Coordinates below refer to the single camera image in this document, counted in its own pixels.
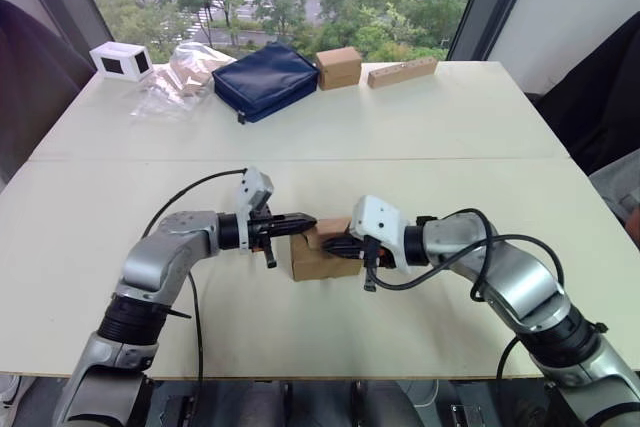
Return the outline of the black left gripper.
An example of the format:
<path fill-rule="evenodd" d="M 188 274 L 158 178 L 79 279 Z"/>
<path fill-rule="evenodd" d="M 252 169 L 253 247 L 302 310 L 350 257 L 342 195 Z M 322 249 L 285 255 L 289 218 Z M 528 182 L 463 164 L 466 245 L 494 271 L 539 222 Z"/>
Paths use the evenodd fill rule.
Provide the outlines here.
<path fill-rule="evenodd" d="M 252 252 L 264 254 L 268 269 L 277 266 L 271 243 L 270 227 L 272 221 L 274 223 L 274 237 L 302 234 L 312 229 L 317 223 L 315 217 L 302 212 L 273 216 L 268 205 L 259 210 L 252 210 L 248 222 L 249 248 Z"/>

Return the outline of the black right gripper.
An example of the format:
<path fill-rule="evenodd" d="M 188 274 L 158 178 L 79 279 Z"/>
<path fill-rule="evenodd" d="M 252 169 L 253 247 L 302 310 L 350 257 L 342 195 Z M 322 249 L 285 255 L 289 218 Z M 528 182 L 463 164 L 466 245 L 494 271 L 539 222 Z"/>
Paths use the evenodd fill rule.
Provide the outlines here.
<path fill-rule="evenodd" d="M 396 269 L 396 262 L 392 252 L 379 242 L 363 242 L 351 235 L 339 235 L 327 240 L 327 246 L 323 251 L 333 256 L 362 260 L 363 267 L 367 269 Z"/>

